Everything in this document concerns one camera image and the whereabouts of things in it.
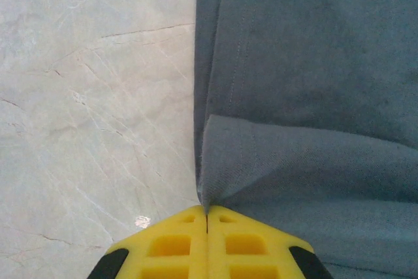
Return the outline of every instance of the marble floor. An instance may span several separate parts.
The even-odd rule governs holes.
[[[195,0],[0,0],[0,276],[85,278],[197,204]]]

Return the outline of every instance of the yellow object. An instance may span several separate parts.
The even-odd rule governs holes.
[[[314,252],[307,242],[232,210],[213,206],[206,217],[194,206],[113,245],[106,256],[125,252],[121,266],[106,276],[109,262],[101,260],[96,268],[102,272],[89,278],[305,279],[292,247]]]

